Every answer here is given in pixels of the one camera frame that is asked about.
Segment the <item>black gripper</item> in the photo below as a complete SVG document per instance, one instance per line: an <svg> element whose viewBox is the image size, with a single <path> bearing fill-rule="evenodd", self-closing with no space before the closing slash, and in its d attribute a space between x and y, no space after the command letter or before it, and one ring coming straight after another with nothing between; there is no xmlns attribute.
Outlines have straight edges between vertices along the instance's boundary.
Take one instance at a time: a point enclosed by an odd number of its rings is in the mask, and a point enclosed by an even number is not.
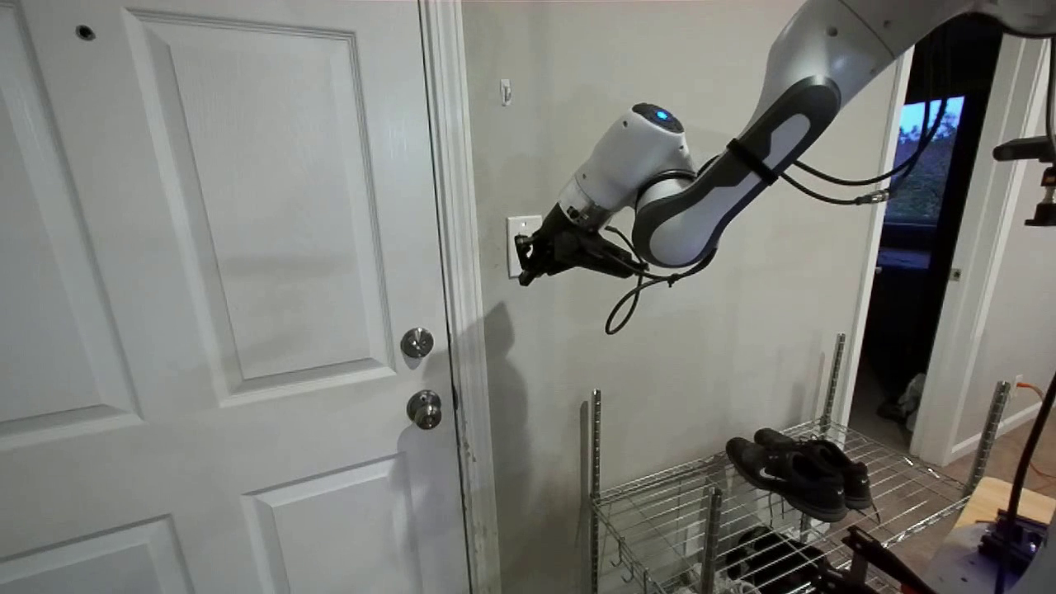
<svg viewBox="0 0 1056 594"><path fill-rule="evenodd" d="M561 274L571 266L611 277L639 274L639 265L622 248L576 227L561 209L551 209L534 233L516 233L516 254L520 259L516 277L520 287L532 287L542 274Z"/></svg>

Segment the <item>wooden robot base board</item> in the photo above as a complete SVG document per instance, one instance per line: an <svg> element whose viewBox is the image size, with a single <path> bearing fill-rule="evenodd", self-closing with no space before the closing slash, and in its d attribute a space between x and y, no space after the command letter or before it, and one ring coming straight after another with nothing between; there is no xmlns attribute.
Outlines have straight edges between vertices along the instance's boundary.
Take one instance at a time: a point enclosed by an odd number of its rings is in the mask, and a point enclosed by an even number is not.
<svg viewBox="0 0 1056 594"><path fill-rule="evenodd" d="M969 527L969 523L983 523L993 520L1007 506L1011 506L1012 484L1003 478L981 478L962 506L962 512L957 516L957 527ZM1023 489L1020 491L1020 506L1015 506L1020 519L1049 523L1056 519L1056 498Z"/></svg>

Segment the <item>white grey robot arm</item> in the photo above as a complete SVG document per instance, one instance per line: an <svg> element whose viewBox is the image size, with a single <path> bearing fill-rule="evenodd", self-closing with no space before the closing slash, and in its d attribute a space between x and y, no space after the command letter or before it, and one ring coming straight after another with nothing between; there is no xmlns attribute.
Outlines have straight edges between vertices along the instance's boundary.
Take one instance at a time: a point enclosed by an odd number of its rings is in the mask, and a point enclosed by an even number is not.
<svg viewBox="0 0 1056 594"><path fill-rule="evenodd" d="M902 54L953 16L1051 35L1056 0L806 0L770 45L751 120L703 167L684 122L632 102L571 173L534 233L516 241L517 281L588 266L632 277L703 266L727 223L765 190Z"/></svg>

